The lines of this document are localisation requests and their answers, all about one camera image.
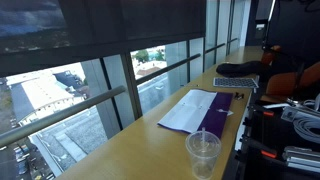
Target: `plastic cup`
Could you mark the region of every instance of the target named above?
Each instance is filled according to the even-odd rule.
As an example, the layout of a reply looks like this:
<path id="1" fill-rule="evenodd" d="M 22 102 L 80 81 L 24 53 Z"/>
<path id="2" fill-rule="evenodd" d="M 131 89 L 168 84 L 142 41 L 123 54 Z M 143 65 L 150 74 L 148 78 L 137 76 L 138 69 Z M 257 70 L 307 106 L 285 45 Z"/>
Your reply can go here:
<path id="1" fill-rule="evenodd" d="M 188 135 L 186 148 L 191 159 L 192 174 L 197 179 L 210 179 L 221 152 L 220 139 L 210 132 L 197 131 Z"/>

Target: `purple cloth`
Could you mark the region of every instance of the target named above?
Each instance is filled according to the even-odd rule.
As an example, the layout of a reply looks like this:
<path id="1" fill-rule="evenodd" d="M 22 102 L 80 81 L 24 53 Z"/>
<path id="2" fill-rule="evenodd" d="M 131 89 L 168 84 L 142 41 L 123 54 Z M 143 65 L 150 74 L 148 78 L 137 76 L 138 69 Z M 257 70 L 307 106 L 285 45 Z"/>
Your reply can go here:
<path id="1" fill-rule="evenodd" d="M 198 131 L 201 131 L 202 127 L 205 127 L 206 131 L 215 134 L 218 138 L 221 138 L 228 113 L 219 112 L 218 110 L 222 109 L 223 111 L 229 111 L 232 97 L 232 93 L 218 92 L 210 105 L 210 109 L 200 124 Z"/>

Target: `city view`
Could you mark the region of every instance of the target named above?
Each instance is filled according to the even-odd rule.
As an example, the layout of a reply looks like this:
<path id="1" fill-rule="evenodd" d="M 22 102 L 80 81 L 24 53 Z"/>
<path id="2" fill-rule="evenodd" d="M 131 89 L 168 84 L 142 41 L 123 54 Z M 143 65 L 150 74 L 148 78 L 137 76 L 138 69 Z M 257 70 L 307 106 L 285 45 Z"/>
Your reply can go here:
<path id="1" fill-rule="evenodd" d="M 165 46 L 131 56 L 136 79 L 167 66 Z M 170 95 L 167 86 L 166 73 L 138 85 L 144 112 Z M 0 133 L 41 121 L 90 97 L 90 80 L 81 63 L 0 78 Z M 91 107 L 1 147 L 0 179 L 53 179 L 107 140 L 98 110 Z"/>

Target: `wooden desk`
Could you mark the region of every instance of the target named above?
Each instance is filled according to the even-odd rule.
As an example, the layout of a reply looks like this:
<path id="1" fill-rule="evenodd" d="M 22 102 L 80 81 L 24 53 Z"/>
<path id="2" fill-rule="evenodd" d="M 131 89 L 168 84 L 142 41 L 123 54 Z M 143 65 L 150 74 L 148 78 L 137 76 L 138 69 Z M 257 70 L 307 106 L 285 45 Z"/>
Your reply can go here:
<path id="1" fill-rule="evenodd" d="M 226 59 L 229 62 L 259 60 L 261 50 L 256 47 L 240 48 Z M 244 93 L 243 100 L 233 100 L 234 112 L 226 120 L 221 137 L 222 152 L 217 160 L 212 179 L 221 179 L 235 141 L 251 89 L 213 87 L 213 77 L 220 77 L 210 68 L 190 84 L 200 89 Z M 60 175 L 57 179 L 195 179 L 189 155 L 185 148 L 187 134 L 171 131 L 157 122 L 193 87 L 183 87 L 150 112 L 132 123 L 86 158 Z"/>

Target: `cable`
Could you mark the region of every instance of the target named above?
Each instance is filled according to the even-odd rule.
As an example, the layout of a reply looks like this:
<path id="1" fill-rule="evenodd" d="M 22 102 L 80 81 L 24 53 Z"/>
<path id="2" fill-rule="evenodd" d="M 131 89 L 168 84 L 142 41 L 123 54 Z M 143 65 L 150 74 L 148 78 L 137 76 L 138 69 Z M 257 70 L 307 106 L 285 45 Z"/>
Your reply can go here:
<path id="1" fill-rule="evenodd" d="M 301 138 L 320 144 L 320 134 L 311 131 L 311 129 L 320 130 L 320 120 L 315 118 L 301 118 L 294 120 L 293 125 L 294 130 Z"/>

